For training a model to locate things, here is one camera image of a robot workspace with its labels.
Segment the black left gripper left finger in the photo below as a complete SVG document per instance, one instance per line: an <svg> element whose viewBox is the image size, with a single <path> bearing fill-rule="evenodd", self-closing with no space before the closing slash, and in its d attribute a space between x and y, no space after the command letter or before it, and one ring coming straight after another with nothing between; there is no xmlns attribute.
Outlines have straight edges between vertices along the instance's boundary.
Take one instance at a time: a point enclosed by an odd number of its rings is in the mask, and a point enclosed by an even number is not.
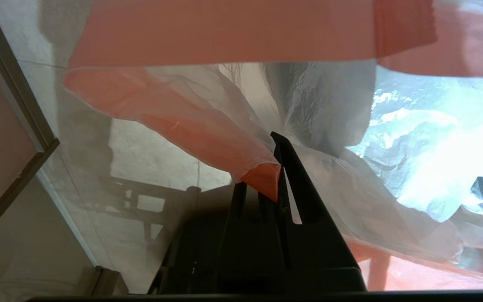
<svg viewBox="0 0 483 302"><path fill-rule="evenodd" d="M234 186L216 269L221 294L276 294L286 271L276 204L261 193Z"/></svg>

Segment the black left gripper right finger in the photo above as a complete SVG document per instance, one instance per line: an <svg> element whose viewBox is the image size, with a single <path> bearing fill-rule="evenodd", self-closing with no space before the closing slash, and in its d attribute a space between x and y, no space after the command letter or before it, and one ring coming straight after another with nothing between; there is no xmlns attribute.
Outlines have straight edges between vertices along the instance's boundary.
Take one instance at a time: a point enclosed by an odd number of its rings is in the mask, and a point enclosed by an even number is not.
<svg viewBox="0 0 483 302"><path fill-rule="evenodd" d="M290 141L276 132L281 164L276 215L287 290L301 294L365 292L360 267Z"/></svg>

